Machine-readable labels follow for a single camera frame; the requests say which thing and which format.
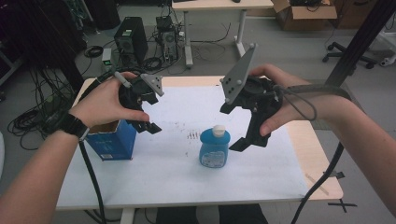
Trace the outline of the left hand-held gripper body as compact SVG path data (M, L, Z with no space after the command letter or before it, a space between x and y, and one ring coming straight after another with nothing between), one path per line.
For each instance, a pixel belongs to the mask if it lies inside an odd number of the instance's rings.
M132 79L127 79L120 72L114 74L120 82L120 104L129 109L142 111L142 104L148 102L154 105L159 102L158 96L163 96L162 76L141 74Z

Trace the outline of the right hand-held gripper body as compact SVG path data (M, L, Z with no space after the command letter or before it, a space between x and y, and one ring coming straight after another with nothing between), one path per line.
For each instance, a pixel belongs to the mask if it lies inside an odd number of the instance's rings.
M279 110L283 101L282 93L275 89L272 81L249 74L257 47L257 44L251 44L220 80L225 98L220 112L230 114L235 108L241 107L251 113L246 139L262 139L260 126Z

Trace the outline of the blue bottle with white cap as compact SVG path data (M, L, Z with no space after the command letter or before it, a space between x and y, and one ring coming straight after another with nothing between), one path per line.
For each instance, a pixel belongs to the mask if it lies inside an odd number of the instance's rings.
M201 148L199 162L208 168L222 168L228 159L230 134L224 125L203 131L200 135Z

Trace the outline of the blue cardboard box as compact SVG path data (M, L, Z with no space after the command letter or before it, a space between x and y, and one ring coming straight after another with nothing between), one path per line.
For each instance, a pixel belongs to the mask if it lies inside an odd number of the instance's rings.
M86 141L102 161L131 160L136 130L124 119L93 127Z

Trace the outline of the person's right hand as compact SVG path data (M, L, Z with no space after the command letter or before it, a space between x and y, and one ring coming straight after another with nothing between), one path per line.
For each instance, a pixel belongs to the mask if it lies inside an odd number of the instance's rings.
M267 77L283 88L309 85L309 82L269 63L253 68L249 74L254 77ZM284 99L282 107L261 125L260 134L265 136L293 120L332 120L332 116L335 114L333 106L343 101L343 97L326 93L304 93L297 96L288 96Z

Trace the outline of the person's left hand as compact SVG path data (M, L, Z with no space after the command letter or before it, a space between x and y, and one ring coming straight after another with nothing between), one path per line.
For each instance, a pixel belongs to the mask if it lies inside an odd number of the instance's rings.
M149 115L145 112L128 109L120 104L120 86L118 78L109 78L74 105L69 113L89 128L120 119L149 121Z

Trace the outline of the small box with green light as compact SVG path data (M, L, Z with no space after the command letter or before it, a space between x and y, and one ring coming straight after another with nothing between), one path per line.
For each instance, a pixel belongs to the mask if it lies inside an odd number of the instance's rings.
M102 70L108 72L112 69L112 49L104 48L102 53Z

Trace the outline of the white table mat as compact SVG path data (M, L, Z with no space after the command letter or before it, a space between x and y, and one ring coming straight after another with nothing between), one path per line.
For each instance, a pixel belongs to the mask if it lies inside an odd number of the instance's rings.
M266 147L232 151L222 168L199 162L200 134L222 124L233 141L245 135L247 110L220 113L221 87L167 87L155 105L144 104L159 133L140 133L126 161L102 161L87 150L100 192L96 193L77 152L58 201L60 209L160 205L248 203L300 200L307 192L304 172L286 128L272 132Z

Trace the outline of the black computer tower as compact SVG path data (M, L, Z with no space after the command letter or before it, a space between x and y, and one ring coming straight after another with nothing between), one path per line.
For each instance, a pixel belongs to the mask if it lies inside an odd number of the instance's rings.
M133 54L138 63L145 60L149 47L141 17L126 17L114 39L123 53Z

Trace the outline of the open computer case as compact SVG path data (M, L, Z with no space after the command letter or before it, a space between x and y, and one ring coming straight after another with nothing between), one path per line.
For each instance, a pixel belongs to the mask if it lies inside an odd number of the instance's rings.
M177 30L172 22L171 17L157 17L156 27L160 45L163 51L163 58L169 63L176 61L178 59Z

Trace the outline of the black wristwatch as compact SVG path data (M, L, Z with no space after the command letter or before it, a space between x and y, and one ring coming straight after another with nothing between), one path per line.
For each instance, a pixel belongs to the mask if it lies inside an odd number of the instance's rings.
M62 118L59 129L76 136L79 141L83 141L90 131L90 128L80 119L69 113Z

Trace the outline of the brown cardboard box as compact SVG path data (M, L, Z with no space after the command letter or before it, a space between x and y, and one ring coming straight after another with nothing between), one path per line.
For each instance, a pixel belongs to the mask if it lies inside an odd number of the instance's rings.
M309 6L303 3L293 6L292 0L271 0L276 20L284 31L320 31L328 20L337 18L335 6L330 0L318 0Z

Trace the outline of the white desk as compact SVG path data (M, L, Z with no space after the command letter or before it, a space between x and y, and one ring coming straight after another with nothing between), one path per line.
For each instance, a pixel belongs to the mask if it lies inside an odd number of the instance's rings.
M224 11L226 15L235 13L237 15L238 32L234 37L234 44L242 57L245 54L243 46L243 33L246 16L249 9L268 9L274 6L272 0L172 0L172 9L183 13L184 24L184 54L185 64L188 69L193 66L191 49L190 16L197 12L199 15L210 15L210 11Z

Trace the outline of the dark curtain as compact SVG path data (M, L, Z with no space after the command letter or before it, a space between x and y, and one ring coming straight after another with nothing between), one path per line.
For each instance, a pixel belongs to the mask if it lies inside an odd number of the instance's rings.
M64 0L0 0L0 27L36 68L58 68L74 91L84 79L75 59L87 44Z

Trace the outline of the black metal stand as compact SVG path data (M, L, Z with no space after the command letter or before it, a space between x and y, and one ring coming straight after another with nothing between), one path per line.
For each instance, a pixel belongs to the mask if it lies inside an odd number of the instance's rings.
M346 51L326 79L325 83L327 85L340 87L347 77L353 74L354 67L360 57L370 47L395 12L396 0L377 0L362 26L346 47Z

